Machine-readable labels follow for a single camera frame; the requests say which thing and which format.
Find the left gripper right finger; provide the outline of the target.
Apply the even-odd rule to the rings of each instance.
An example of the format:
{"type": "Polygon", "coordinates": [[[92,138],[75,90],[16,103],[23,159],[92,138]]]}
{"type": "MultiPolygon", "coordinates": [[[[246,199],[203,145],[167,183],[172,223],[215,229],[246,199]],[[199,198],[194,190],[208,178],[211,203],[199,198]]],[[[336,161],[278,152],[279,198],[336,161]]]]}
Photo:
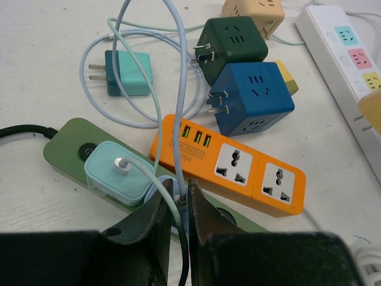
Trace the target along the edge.
{"type": "Polygon", "coordinates": [[[364,285],[346,244],[329,232],[256,232],[235,225],[188,182],[192,285],[364,285]]]}

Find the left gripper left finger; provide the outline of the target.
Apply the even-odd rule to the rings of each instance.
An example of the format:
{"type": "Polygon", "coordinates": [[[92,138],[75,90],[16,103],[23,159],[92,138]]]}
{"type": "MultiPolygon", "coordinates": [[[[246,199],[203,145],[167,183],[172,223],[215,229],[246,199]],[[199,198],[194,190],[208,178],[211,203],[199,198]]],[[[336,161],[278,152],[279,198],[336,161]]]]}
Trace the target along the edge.
{"type": "Polygon", "coordinates": [[[103,232],[1,234],[1,285],[166,285],[171,214],[160,193],[103,232]]]}

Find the light blue plug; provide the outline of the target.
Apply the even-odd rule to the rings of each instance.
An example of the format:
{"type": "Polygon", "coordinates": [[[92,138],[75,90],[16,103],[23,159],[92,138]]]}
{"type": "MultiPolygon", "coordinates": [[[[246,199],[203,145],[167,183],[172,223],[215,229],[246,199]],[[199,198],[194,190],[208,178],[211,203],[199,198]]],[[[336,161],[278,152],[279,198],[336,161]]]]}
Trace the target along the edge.
{"type": "MultiPolygon", "coordinates": [[[[176,197],[180,194],[179,184],[176,178],[170,176],[170,175],[161,175],[158,177],[158,180],[163,184],[166,179],[171,179],[173,181],[173,197],[176,197]]],[[[157,190],[157,187],[152,184],[145,195],[144,203],[149,201],[151,197],[156,193],[159,192],[157,190]]],[[[189,218],[188,218],[188,207],[178,207],[178,211],[182,220],[183,228],[185,230],[186,235],[189,235],[189,218]]],[[[176,221],[173,219],[172,227],[171,227],[171,233],[173,235],[178,235],[177,230],[177,224],[176,221]]]]}

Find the light cyan plug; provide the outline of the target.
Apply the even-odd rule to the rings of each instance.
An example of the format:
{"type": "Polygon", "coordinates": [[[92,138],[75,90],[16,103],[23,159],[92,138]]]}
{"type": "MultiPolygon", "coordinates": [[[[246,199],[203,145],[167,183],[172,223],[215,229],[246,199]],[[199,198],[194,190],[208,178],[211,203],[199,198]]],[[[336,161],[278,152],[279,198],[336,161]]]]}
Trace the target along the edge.
{"type": "Polygon", "coordinates": [[[85,161],[88,188],[99,195],[108,195],[126,206],[138,206],[151,186],[151,181],[134,165],[122,168],[124,158],[135,158],[151,173],[154,167],[142,157],[112,141],[100,143],[85,161]]]}

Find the orange power strip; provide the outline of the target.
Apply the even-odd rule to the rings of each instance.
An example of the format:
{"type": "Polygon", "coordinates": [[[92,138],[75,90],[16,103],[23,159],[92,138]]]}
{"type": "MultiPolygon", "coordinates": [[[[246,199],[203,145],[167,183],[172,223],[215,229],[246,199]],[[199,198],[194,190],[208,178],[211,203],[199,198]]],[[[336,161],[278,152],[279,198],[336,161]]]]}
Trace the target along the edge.
{"type": "Polygon", "coordinates": [[[187,119],[179,138],[185,179],[273,217],[302,213],[306,176],[299,168],[187,119]]]}

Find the green power strip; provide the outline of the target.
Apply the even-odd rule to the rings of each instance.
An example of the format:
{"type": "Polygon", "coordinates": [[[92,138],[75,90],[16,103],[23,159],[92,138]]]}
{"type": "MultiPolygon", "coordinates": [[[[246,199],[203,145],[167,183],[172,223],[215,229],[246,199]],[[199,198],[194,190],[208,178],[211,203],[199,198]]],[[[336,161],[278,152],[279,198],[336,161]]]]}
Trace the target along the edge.
{"type": "Polygon", "coordinates": [[[157,178],[173,180],[173,194],[179,193],[177,179],[162,166],[113,137],[90,121],[69,120],[43,149],[45,160],[59,173],[119,209],[132,213],[157,191],[156,186],[135,166],[123,176],[114,171],[117,157],[134,157],[157,178]]]}

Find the blue cube plug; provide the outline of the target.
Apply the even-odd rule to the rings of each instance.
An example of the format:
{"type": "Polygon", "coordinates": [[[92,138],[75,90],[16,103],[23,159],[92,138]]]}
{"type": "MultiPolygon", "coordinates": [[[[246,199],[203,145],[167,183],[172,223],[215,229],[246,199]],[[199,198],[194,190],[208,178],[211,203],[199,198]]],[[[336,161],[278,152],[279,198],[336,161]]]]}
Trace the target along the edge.
{"type": "Polygon", "coordinates": [[[226,64],[207,104],[226,137],[263,132],[295,109],[275,62],[226,64]]]}

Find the teal cube plug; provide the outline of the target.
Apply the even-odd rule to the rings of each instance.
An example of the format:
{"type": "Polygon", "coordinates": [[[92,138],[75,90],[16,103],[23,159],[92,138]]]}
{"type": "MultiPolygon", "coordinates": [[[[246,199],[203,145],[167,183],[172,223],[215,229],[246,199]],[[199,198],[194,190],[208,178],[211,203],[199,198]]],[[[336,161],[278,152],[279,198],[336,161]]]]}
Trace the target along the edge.
{"type": "MultiPolygon", "coordinates": [[[[148,79],[153,84],[150,56],[144,52],[136,52],[136,58],[146,72],[148,79]]],[[[90,70],[104,70],[104,75],[90,75],[90,80],[105,80],[107,82],[107,93],[109,96],[122,97],[123,94],[117,84],[116,76],[113,71],[112,50],[104,53],[105,64],[90,64],[90,70]]],[[[132,56],[127,51],[116,50],[116,69],[117,75],[128,96],[145,96],[151,93],[150,88],[139,67],[132,56]]]]}

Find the dark green dragon charger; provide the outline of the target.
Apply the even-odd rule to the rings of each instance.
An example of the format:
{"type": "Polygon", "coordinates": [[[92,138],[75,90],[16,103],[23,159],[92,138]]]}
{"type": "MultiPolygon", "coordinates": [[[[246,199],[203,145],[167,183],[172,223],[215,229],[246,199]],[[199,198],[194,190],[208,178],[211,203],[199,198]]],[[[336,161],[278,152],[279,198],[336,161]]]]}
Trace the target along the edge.
{"type": "Polygon", "coordinates": [[[261,62],[268,55],[268,47],[249,16],[208,19],[193,49],[209,85],[226,64],[261,62]]]}

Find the white power strip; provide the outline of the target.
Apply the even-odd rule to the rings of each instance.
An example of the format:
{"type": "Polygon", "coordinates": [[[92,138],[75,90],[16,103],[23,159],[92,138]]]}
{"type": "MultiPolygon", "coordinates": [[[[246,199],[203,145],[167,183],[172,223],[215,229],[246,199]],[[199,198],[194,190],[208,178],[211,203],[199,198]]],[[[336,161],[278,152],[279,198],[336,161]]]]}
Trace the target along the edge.
{"type": "Polygon", "coordinates": [[[380,88],[380,70],[340,6],[306,6],[295,25],[374,175],[380,178],[380,135],[358,109],[360,99],[380,88]]]}

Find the wooden beige cube plug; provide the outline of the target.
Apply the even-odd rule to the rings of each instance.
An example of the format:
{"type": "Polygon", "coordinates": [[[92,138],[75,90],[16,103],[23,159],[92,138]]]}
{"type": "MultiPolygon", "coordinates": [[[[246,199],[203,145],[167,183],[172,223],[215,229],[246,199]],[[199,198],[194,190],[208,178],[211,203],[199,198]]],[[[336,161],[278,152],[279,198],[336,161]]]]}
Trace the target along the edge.
{"type": "Polygon", "coordinates": [[[226,0],[221,13],[223,17],[251,17],[265,41],[285,19],[280,0],[226,0]]]}

